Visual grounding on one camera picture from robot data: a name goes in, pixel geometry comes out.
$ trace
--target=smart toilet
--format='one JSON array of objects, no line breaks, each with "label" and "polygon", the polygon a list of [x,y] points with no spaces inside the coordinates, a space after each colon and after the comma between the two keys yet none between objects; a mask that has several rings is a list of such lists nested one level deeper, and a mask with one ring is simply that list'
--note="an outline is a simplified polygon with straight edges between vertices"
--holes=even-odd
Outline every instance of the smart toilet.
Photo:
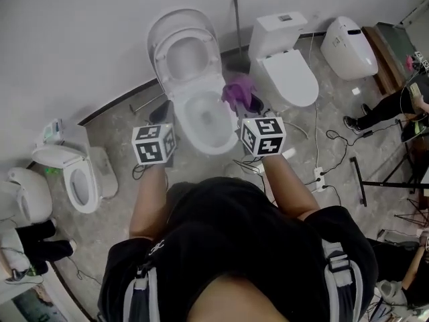
[{"label": "smart toilet", "polygon": [[319,87],[299,50],[293,49],[306,19],[299,12],[256,19],[249,46],[250,76],[276,111],[313,104]]},{"label": "smart toilet", "polygon": [[147,52],[189,142],[206,155],[231,150],[237,116],[221,101],[221,55],[207,16],[195,9],[163,14],[149,29]]},{"label": "smart toilet", "polygon": [[53,135],[39,142],[32,158],[45,166],[61,168],[72,205],[81,213],[92,213],[99,208],[101,199],[116,194],[115,173],[106,151],[90,147],[85,127],[56,121],[50,127],[61,136]]}]

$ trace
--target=person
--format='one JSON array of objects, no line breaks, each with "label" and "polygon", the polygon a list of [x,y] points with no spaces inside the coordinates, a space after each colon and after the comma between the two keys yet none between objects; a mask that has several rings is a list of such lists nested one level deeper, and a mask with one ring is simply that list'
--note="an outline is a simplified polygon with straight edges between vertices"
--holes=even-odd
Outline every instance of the person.
[{"label": "person", "polygon": [[183,182],[166,192],[164,165],[146,169],[129,239],[109,251],[102,316],[128,321],[126,312],[145,304],[130,303],[129,289],[141,292],[149,272],[156,284],[149,287],[151,320],[329,321],[322,238],[340,242],[359,266],[362,316],[377,279],[367,239],[344,207],[320,209],[283,156],[262,163],[278,207],[238,178]]},{"label": "person", "polygon": [[[45,241],[56,233],[56,220],[9,229],[0,233],[0,263],[8,281],[20,281],[25,275],[39,276],[48,271],[46,262],[73,255],[74,240]],[[23,252],[17,248],[21,244]]]},{"label": "person", "polygon": [[381,100],[374,109],[370,109],[367,104],[362,104],[362,111],[364,116],[360,118],[344,116],[343,121],[347,128],[360,132],[380,121],[394,118],[400,113],[429,113],[428,75],[415,76],[403,89]]},{"label": "person", "polygon": [[420,236],[416,248],[406,248],[368,239],[372,245],[379,268],[378,282],[400,282],[409,307],[429,304],[429,259],[426,252],[428,234]]}]

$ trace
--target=black shirt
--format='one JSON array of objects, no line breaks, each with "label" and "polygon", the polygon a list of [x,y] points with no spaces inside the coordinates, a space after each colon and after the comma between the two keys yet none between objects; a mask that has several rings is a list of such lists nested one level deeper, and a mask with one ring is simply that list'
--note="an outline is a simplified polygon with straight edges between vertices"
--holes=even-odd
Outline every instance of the black shirt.
[{"label": "black shirt", "polygon": [[364,313],[377,264],[345,208],[327,207],[305,221],[289,219],[249,182],[208,179],[174,207],[160,239],[130,239],[111,248],[99,308],[106,320],[122,321],[124,292],[136,266],[151,260],[162,322],[185,321],[199,294],[222,274],[250,280],[291,322],[329,321],[321,238],[341,242],[360,267]]}]

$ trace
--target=toilet seat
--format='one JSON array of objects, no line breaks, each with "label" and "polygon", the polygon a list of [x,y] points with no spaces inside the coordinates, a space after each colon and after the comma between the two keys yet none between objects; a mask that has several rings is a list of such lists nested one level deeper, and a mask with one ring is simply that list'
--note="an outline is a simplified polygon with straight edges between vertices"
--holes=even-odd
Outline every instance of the toilet seat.
[{"label": "toilet seat", "polygon": [[199,28],[183,28],[165,37],[156,46],[154,62],[167,94],[185,91],[194,81],[222,73],[217,41]]},{"label": "toilet seat", "polygon": [[68,198],[76,210],[92,213],[98,209],[99,184],[85,153],[66,146],[44,144],[33,151],[32,158],[45,166],[63,169]]},{"label": "toilet seat", "polygon": [[277,93],[288,103],[305,107],[316,101],[318,83],[299,50],[264,58],[262,64]]}]

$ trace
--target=purple cloth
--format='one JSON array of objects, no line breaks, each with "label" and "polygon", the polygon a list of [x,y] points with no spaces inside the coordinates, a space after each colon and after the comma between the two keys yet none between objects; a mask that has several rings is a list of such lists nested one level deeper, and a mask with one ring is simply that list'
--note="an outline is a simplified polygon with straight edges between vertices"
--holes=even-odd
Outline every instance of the purple cloth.
[{"label": "purple cloth", "polygon": [[234,112],[238,103],[249,111],[253,91],[256,91],[253,80],[247,75],[239,75],[223,87],[222,101],[227,101]]}]

